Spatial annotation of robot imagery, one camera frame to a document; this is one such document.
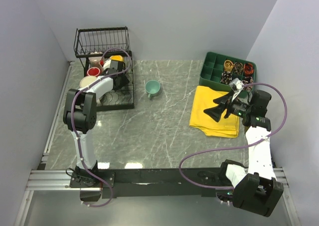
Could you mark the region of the small teal cup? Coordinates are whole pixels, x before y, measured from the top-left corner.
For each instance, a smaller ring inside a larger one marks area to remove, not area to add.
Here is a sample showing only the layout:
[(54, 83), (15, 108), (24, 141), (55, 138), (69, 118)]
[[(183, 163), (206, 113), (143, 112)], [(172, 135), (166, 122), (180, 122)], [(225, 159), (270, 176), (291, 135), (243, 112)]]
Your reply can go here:
[(145, 90), (148, 95), (148, 99), (151, 99), (159, 94), (160, 83), (156, 80), (150, 80), (145, 84)]

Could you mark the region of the white floral mug green interior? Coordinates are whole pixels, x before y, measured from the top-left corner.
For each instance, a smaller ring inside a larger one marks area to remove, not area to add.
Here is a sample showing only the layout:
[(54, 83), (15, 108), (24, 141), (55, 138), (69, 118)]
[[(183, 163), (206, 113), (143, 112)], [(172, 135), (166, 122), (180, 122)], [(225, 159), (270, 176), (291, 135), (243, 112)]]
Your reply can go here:
[[(81, 79), (80, 83), (79, 83), (79, 90), (89, 86), (90, 84), (92, 84), (93, 82), (95, 82), (98, 79), (98, 77), (96, 76), (86, 76), (83, 79)], [(102, 105), (102, 91), (100, 89), (100, 87), (98, 85), (93, 86), (92, 88), (90, 88), (88, 90), (88, 92), (93, 92), (96, 93), (96, 98), (97, 98), (97, 106), (101, 106)]]

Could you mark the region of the yellow cup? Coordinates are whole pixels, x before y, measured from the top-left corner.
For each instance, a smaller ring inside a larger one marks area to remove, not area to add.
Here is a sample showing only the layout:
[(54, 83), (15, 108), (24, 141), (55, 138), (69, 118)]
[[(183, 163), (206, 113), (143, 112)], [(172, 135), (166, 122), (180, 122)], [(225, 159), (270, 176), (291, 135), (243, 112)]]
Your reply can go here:
[(124, 61), (124, 57), (121, 56), (121, 55), (112, 55), (112, 56), (110, 57), (110, 59), (111, 59), (111, 60), (115, 60), (115, 61), (121, 61), (121, 62)]

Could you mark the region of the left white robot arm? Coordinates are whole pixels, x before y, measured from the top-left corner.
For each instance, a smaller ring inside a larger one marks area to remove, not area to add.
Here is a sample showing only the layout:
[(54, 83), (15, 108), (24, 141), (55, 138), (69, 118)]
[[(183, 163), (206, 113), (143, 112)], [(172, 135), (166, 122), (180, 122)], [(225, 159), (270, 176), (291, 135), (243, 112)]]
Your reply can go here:
[(93, 149), (91, 130), (97, 121), (97, 104), (109, 91), (122, 89), (129, 83), (123, 60), (116, 55), (100, 61), (101, 67), (91, 67), (80, 80), (79, 89), (67, 92), (63, 123), (74, 139), (77, 155), (72, 178), (87, 187), (94, 187), (100, 181), (98, 162)]

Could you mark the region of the red mug white squiggles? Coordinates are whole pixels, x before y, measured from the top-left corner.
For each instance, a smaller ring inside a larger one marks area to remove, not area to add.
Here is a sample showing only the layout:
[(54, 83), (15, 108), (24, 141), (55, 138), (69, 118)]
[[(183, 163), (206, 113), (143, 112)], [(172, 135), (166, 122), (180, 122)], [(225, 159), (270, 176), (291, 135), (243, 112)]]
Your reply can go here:
[(102, 73), (101, 69), (98, 67), (91, 67), (87, 70), (86, 75), (87, 76), (95, 76), (98, 77)]

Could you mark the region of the pink mug purple interior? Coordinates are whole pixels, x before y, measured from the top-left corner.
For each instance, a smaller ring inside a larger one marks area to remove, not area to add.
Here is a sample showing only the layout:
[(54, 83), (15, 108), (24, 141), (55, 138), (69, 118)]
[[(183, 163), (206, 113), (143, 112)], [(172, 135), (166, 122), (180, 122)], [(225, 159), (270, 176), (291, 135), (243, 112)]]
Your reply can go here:
[(100, 51), (90, 52), (88, 59), (90, 62), (90, 67), (100, 68), (101, 67), (100, 61), (102, 59), (102, 52), (100, 52)]

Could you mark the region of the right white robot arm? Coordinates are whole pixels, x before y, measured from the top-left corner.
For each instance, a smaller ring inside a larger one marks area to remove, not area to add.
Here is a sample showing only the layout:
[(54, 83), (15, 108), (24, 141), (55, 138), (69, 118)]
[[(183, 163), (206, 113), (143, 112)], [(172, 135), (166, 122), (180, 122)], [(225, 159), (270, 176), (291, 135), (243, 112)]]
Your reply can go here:
[(269, 217), (284, 191), (273, 170), (270, 139), (267, 137), (271, 134), (271, 122), (266, 113), (272, 96), (257, 90), (244, 103), (237, 95), (237, 92), (229, 92), (213, 100), (215, 107), (204, 110), (216, 122), (220, 122), (222, 117), (239, 116), (247, 127), (245, 137), (250, 145), (248, 168), (226, 160), (218, 178), (223, 185), (232, 184), (234, 207)]

